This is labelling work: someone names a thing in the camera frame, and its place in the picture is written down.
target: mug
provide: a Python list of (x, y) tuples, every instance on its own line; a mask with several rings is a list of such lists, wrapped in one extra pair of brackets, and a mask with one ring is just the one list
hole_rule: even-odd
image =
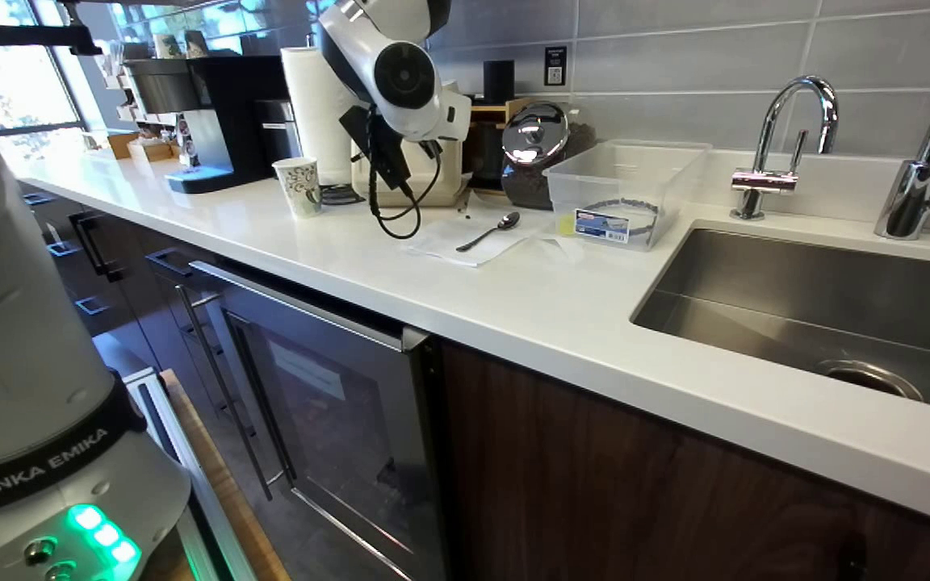
[(320, 210), (315, 160), (278, 158), (270, 168), (273, 168), (281, 194), (294, 212), (310, 215)]

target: power outlet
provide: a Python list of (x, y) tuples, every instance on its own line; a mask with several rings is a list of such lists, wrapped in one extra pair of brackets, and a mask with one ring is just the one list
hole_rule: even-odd
[(567, 46), (541, 47), (541, 88), (566, 88), (566, 55)]

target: spoon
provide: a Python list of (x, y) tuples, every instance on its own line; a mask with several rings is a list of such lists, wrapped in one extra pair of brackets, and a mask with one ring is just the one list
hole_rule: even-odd
[(470, 251), (470, 245), (484, 242), (492, 234), (513, 228), (519, 222), (519, 212), (505, 212), (488, 234), (474, 235), (470, 242), (457, 245), (457, 251)]

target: kitchen counter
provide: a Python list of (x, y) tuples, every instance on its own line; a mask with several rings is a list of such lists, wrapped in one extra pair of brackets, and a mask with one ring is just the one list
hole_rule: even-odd
[[(791, 200), (769, 208), (763, 222), (735, 222), (728, 178), (747, 160), (747, 152), (710, 152), (701, 184), (674, 194), (681, 210), (656, 250), (535, 235), (480, 268), (411, 251), (364, 208), (290, 215), (278, 181), (184, 196), (166, 186), (175, 165), (104, 152), (11, 165), (75, 202), (930, 513), (930, 407), (631, 322), (692, 225), (930, 257), (930, 234), (917, 242), (871, 235), (897, 160), (807, 158)], [(551, 234), (549, 212), (523, 212), (523, 222)]]

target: green light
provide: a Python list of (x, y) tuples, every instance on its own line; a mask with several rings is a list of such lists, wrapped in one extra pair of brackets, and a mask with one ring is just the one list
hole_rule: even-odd
[(97, 506), (81, 506), (75, 513), (75, 519), (76, 519), (81, 529), (97, 529), (104, 523), (104, 513)]
[(139, 550), (137, 550), (131, 541), (121, 541), (121, 545), (112, 550), (112, 559), (116, 559), (121, 566), (125, 566), (125, 562), (139, 559)]
[(121, 541), (121, 529), (116, 529), (112, 523), (104, 523), (104, 527), (97, 529), (97, 541), (99, 541), (99, 545)]

